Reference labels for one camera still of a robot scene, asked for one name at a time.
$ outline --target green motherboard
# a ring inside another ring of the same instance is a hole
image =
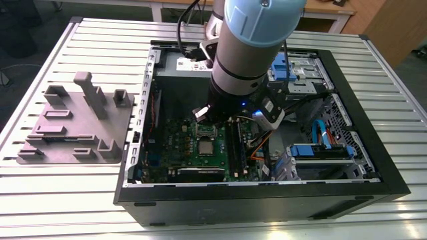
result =
[[[239,137],[246,143],[253,138],[251,122],[239,122]],[[258,180],[259,171],[255,165],[247,167],[247,174],[230,171],[227,129],[197,124],[193,119],[169,118],[162,134],[162,151],[149,156],[150,182],[167,183],[174,169],[201,168],[225,169],[225,181]]]

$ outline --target light blue robot arm cap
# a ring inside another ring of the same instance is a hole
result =
[[[267,48],[294,32],[308,0],[227,0],[225,18],[234,36],[246,44]]]

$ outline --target gray 3d printed part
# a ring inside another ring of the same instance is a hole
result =
[[[97,154],[95,154],[93,148],[90,148],[90,147],[87,147],[87,148],[81,148],[81,147],[75,148],[73,155],[79,160],[97,159]]]
[[[97,114],[98,119],[102,120],[109,117],[107,111],[103,106],[105,93],[103,91],[101,91],[101,87],[98,87],[98,89],[94,87],[91,80],[93,80],[93,74],[90,72],[78,71],[75,73],[74,82],[82,87],[86,100],[90,106],[93,107],[93,110]]]
[[[114,103],[117,108],[129,108],[131,106],[131,100],[129,92],[125,89],[117,89],[114,91]]]
[[[47,102],[53,105],[65,105],[63,97],[69,97],[69,92],[63,86],[51,85],[45,92],[45,98]]]
[[[78,141],[83,145],[98,145],[101,140],[97,137],[97,135],[81,134],[79,137],[78,137]]]
[[[71,119],[74,117],[74,113],[70,110],[53,110],[46,111],[43,116],[47,119]]]
[[[62,86],[50,86],[49,89],[51,93],[57,93],[58,98],[53,98],[57,105],[51,105],[50,102],[46,104],[19,153],[18,163],[119,163],[135,101],[134,94],[126,90],[103,93],[101,87],[93,88],[98,99],[105,102],[102,107],[109,115],[109,118],[101,120],[93,106],[87,104],[83,92],[67,92]]]
[[[43,155],[45,153],[35,147],[25,148],[18,153],[18,156],[26,160],[41,160]]]
[[[39,125],[35,128],[35,132],[38,134],[65,135],[67,132],[67,128],[65,126],[42,126],[42,125]]]
[[[122,155],[122,150],[121,150],[118,143],[114,139],[110,142],[110,146],[107,146],[106,142],[103,140],[101,140],[97,150],[105,159],[119,158]]]

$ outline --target sticker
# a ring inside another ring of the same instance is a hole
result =
[[[269,102],[265,105],[266,110],[271,113],[274,110],[274,102],[271,100],[269,100]]]
[[[193,61],[186,57],[177,60],[177,71],[213,71],[205,61]]]
[[[266,165],[262,166],[262,171],[265,172],[265,174],[269,176],[270,174],[270,169]]]

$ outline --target slotted aluminum surface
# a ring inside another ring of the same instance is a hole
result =
[[[426,239],[426,113],[370,42],[357,35],[296,32],[288,44],[333,52],[413,192],[394,202],[374,204],[337,220],[150,228],[141,227],[113,204],[119,164],[17,163],[18,151],[43,110],[49,85],[81,91],[73,83],[74,73],[86,71],[93,72],[94,85],[105,93],[121,88],[138,94],[150,41],[175,40],[175,30],[174,23],[89,18],[69,25],[0,135],[0,237]],[[185,40],[201,41],[203,31],[199,25],[185,27]]]

